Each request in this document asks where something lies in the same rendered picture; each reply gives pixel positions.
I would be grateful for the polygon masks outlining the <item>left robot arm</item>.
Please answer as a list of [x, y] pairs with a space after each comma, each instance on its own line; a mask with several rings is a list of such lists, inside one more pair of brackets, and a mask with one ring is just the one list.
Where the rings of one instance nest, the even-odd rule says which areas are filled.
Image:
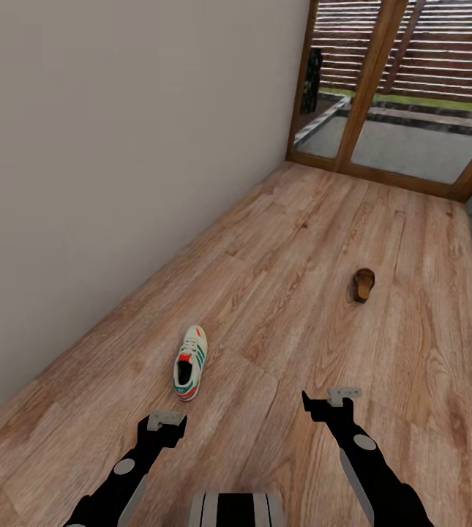
[[138, 424], [137, 446], [112, 469], [110, 478], [90, 497], [84, 496], [63, 527], [126, 527], [146, 490], [147, 474], [163, 447], [183, 438], [187, 415], [151, 411]]

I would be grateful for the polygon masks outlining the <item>sandal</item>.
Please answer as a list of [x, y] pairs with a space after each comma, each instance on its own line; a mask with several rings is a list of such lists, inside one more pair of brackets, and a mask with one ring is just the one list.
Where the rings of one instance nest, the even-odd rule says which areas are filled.
[[353, 283], [356, 285], [355, 302], [364, 304], [370, 297], [371, 289], [374, 288], [375, 273], [368, 267], [359, 269], [353, 276]]

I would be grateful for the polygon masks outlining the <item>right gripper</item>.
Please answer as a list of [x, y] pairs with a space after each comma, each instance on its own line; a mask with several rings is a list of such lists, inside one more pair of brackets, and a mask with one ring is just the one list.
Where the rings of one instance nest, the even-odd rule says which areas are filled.
[[334, 423], [341, 418], [349, 418], [353, 421], [353, 402], [343, 399], [343, 407], [332, 407], [327, 400], [316, 400], [308, 398], [305, 391], [302, 391], [304, 410], [311, 411], [311, 418], [314, 422], [326, 422], [331, 433]]

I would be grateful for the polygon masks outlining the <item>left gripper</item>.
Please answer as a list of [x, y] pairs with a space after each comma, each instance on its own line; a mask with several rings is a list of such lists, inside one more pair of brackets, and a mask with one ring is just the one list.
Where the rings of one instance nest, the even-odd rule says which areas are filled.
[[138, 424], [138, 439], [137, 444], [146, 442], [154, 447], [156, 452], [155, 460], [160, 454], [163, 447], [175, 448], [179, 438], [183, 438], [184, 431], [187, 424], [187, 415], [184, 415], [182, 422], [177, 424], [164, 423], [158, 431], [148, 431], [147, 420], [143, 420]]

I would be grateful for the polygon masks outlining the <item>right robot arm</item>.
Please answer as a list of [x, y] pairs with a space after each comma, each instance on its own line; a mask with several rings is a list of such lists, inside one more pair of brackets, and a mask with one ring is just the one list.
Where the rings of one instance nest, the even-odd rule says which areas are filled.
[[330, 386], [330, 398], [308, 398], [304, 410], [314, 422], [326, 422], [340, 446], [340, 462], [371, 527], [434, 527], [416, 491], [402, 484], [386, 465], [381, 450], [362, 427], [353, 422], [351, 397], [361, 397], [359, 386]]

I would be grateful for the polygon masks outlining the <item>gym shoe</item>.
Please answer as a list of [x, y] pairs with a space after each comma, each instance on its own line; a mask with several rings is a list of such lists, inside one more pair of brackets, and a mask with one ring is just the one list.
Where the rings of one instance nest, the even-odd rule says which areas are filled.
[[173, 371], [176, 396], [182, 402], [190, 402], [198, 393], [207, 349], [208, 342], [203, 328], [191, 326], [179, 349]]

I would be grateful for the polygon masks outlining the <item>robot trunk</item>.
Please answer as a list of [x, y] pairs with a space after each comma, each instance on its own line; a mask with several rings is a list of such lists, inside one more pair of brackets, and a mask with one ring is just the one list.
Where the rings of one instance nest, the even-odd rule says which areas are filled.
[[270, 493], [199, 493], [185, 527], [286, 527], [282, 504]]

